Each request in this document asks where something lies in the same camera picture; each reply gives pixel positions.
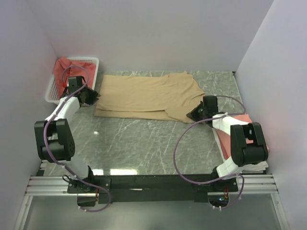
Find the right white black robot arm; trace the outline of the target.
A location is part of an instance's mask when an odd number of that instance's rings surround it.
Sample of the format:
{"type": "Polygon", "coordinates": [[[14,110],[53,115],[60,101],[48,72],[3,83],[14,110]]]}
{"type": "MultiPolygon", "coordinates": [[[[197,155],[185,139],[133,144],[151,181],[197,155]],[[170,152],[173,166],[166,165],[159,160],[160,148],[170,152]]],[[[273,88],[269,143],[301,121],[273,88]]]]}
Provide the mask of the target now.
{"type": "Polygon", "coordinates": [[[245,122],[221,112],[218,97],[203,96],[202,101],[187,117],[194,122],[205,122],[211,128],[230,136],[230,157],[216,167],[217,175],[211,178],[211,187],[222,191],[227,186],[226,176],[239,174],[246,166],[268,159],[268,148],[260,123],[245,122]]]}

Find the beige t shirt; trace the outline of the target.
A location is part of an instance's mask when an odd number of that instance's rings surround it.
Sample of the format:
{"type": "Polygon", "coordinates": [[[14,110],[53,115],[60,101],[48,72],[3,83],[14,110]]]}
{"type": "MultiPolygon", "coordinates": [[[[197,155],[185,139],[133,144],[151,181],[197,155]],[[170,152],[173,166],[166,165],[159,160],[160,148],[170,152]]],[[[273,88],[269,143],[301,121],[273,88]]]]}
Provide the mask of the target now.
{"type": "Polygon", "coordinates": [[[192,75],[183,72],[162,77],[105,75],[100,95],[94,113],[97,117],[190,123],[187,113],[205,93],[192,75]]]}

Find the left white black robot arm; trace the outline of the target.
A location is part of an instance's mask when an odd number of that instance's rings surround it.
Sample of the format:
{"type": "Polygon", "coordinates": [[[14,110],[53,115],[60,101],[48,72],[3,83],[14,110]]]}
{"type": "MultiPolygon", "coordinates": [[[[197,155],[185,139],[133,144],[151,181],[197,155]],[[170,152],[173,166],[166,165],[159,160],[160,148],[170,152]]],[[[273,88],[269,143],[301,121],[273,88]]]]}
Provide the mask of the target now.
{"type": "Polygon", "coordinates": [[[95,189],[96,181],[90,166],[75,155],[69,123],[82,105],[93,105],[99,99],[98,92],[88,87],[88,81],[88,77],[70,77],[56,109],[34,125],[39,158],[64,168],[73,180],[79,180],[79,187],[86,193],[95,189]]]}

